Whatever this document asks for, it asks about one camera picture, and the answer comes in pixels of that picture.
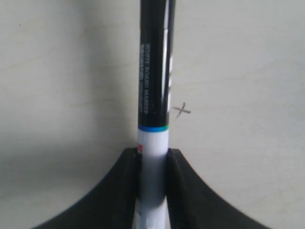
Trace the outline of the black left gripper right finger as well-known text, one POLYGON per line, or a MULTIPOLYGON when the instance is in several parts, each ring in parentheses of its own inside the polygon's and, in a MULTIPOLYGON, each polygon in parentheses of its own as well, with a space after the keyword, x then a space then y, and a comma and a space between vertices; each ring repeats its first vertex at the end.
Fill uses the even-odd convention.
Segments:
POLYGON ((172 229, 265 229, 212 190, 179 149, 166 159, 166 197, 172 229))

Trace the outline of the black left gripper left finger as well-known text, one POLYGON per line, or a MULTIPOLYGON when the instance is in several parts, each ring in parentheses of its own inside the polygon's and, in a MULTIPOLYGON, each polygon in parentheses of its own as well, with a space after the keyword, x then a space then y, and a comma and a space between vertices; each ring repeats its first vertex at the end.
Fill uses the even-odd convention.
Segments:
POLYGON ((139 155, 126 148, 106 176, 82 199, 38 229, 131 229, 138 192, 139 155))

